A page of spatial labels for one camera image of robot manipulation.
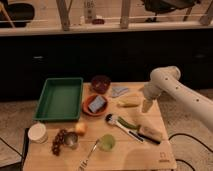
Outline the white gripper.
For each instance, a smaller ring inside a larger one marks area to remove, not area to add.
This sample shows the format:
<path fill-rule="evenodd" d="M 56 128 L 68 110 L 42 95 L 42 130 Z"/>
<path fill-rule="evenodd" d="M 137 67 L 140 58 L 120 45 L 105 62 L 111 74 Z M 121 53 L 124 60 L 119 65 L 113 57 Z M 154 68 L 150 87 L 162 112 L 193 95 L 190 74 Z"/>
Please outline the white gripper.
<path fill-rule="evenodd" d="M 161 95 L 163 90 L 157 87 L 154 83 L 148 82 L 144 84 L 141 91 L 145 98 L 142 104 L 142 112 L 147 113 L 153 105 L 152 100 L 156 100 Z"/>

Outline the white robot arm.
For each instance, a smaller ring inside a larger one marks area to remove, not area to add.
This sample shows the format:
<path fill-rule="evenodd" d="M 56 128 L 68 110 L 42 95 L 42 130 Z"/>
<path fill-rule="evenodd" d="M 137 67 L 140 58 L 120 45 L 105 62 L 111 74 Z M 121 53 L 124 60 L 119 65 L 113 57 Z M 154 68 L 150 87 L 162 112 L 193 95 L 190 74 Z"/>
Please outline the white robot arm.
<path fill-rule="evenodd" d="M 180 76 L 181 72 L 176 66 L 153 69 L 150 81 L 142 88 L 144 98 L 153 101 L 165 91 L 213 132 L 213 101 L 180 83 Z"/>

